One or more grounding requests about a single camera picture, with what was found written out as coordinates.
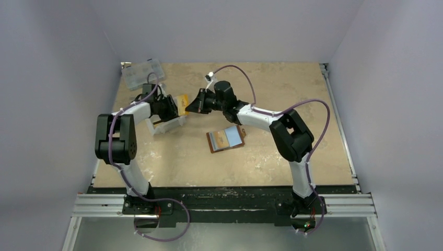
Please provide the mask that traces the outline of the gold logo credit card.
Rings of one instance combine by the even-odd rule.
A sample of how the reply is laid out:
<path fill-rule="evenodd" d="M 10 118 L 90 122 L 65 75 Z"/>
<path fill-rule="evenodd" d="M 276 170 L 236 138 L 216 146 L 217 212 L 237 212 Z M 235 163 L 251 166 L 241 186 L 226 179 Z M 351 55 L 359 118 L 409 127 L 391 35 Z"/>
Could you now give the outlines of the gold logo credit card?
<path fill-rule="evenodd" d="M 177 95 L 174 98 L 176 102 L 176 106 L 178 109 L 178 115 L 179 116 L 185 116 L 189 113 L 185 110 L 186 107 L 189 105 L 189 98 L 187 94 Z"/>

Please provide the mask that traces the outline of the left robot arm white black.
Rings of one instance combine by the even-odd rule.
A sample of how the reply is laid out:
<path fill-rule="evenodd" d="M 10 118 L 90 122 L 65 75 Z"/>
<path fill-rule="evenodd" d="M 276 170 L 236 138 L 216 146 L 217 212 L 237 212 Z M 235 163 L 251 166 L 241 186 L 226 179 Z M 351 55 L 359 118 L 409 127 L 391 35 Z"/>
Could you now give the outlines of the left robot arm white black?
<path fill-rule="evenodd" d="M 142 93 L 127 107 L 97 118 L 95 155 L 121 175 L 129 197 L 127 206 L 143 214 L 154 211 L 157 199 L 136 161 L 136 126 L 146 122 L 151 135 L 181 126 L 174 98 L 160 84 L 143 84 Z"/>

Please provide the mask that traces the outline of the gold patterned credit card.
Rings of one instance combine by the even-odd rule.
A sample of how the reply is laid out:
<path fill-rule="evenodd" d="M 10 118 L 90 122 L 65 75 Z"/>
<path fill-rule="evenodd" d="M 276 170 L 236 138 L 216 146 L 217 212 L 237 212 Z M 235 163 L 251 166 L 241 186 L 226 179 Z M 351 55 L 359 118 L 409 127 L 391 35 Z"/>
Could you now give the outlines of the gold patterned credit card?
<path fill-rule="evenodd" d="M 213 131 L 210 133 L 214 151 L 219 151 L 230 147 L 225 130 Z"/>

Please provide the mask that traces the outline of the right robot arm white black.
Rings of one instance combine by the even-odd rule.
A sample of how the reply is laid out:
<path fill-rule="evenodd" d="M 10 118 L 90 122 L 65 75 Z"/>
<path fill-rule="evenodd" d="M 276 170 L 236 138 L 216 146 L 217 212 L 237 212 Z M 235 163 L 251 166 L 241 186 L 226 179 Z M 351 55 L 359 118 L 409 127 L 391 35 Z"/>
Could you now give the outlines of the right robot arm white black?
<path fill-rule="evenodd" d="M 201 88 L 186 107 L 187 112 L 208 114 L 221 111 L 225 118 L 240 126 L 252 126 L 270 132 L 280 155 L 289 162 L 292 179 L 293 214 L 305 213 L 316 200 L 315 185 L 309 172 L 308 157 L 314 136 L 297 111 L 278 115 L 238 99 L 228 81 L 217 81 L 213 89 Z"/>

